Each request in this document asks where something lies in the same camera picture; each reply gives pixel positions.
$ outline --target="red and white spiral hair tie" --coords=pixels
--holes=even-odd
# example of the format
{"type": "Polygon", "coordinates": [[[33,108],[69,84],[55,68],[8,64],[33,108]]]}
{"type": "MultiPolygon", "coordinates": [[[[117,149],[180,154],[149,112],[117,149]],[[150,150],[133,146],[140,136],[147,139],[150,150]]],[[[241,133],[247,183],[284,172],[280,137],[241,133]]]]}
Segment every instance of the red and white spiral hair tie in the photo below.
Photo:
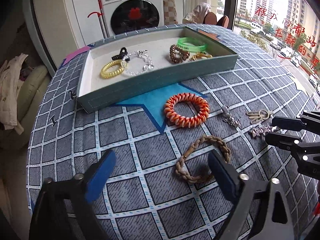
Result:
{"type": "Polygon", "coordinates": [[[201,125],[209,116],[209,105],[207,100],[191,93],[181,93],[170,97],[164,105],[164,113],[170,122],[175,123],[179,127],[196,127],[201,125]],[[174,106],[178,102],[189,101],[199,106],[200,111],[194,117],[185,117],[174,111],[174,106]]]}

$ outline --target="washing machine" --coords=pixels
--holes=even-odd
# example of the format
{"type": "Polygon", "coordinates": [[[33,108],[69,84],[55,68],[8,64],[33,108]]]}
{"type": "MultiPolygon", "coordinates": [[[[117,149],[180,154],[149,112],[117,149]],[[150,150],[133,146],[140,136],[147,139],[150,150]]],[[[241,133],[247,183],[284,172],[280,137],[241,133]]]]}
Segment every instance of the washing machine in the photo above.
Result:
{"type": "Polygon", "coordinates": [[[101,0],[109,36],[164,25],[163,0],[101,0]]]}

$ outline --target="blue star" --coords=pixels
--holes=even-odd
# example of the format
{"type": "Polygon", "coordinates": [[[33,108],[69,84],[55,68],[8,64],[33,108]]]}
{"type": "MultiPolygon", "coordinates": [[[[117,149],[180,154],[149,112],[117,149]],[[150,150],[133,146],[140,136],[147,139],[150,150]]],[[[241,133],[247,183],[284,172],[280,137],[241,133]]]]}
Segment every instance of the blue star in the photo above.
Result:
{"type": "Polygon", "coordinates": [[[192,93],[203,98],[206,97],[190,87],[181,83],[176,83],[126,99],[116,103],[114,106],[141,106],[160,134],[163,134],[164,128],[167,124],[167,120],[164,115],[164,104],[171,96],[179,93],[192,93]]]}

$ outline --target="gray plaid tablecloth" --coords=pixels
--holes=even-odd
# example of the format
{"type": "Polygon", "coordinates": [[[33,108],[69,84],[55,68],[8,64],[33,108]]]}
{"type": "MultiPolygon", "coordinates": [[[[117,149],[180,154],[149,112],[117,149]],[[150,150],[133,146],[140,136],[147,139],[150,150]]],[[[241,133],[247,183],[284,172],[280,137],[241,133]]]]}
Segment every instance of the gray plaid tablecloth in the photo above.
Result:
{"type": "MultiPolygon", "coordinates": [[[[296,89],[290,73],[257,45],[219,26],[190,27],[218,34],[222,43],[239,55],[234,70],[183,82],[207,95],[209,119],[194,129],[168,125],[160,134],[141,107],[113,106],[86,114],[67,92],[75,91],[84,63],[84,53],[76,56],[50,82],[31,134],[26,186],[30,213],[44,178],[71,179],[97,162],[101,152],[112,148],[116,167],[92,204],[111,239],[212,239],[232,204],[224,199],[215,180],[190,185],[174,174],[174,165],[189,144],[202,134],[212,134],[222,137],[231,148],[231,164],[238,172],[254,179],[277,177],[281,181],[295,234],[304,228],[317,201],[316,181],[298,174],[288,151],[269,146],[260,138],[252,139],[248,133],[252,125],[245,112],[267,109],[273,110],[274,116],[295,117],[303,109],[313,110],[315,104],[296,89]],[[240,118],[241,129],[222,122],[222,105],[231,106],[233,116],[240,118]],[[54,126],[53,115],[57,121],[54,126]]],[[[176,109],[186,116],[195,111],[188,104],[178,104],[176,109]]],[[[320,141],[311,132],[282,132],[297,134],[307,142],[320,141]]],[[[211,149],[210,145],[201,145],[189,157],[186,165],[191,174],[198,174],[206,165],[211,149]]],[[[72,207],[66,204],[70,223],[82,239],[72,207]]],[[[254,202],[239,239],[247,238],[256,213],[254,202]]]]}

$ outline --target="green bracelet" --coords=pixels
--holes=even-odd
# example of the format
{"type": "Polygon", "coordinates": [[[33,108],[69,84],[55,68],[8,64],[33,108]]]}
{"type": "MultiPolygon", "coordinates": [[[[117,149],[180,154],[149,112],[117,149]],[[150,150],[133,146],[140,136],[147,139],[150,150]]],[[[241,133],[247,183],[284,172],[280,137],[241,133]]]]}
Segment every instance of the green bracelet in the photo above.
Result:
{"type": "Polygon", "coordinates": [[[194,38],[179,38],[177,46],[189,52],[204,52],[207,44],[194,38]]]}

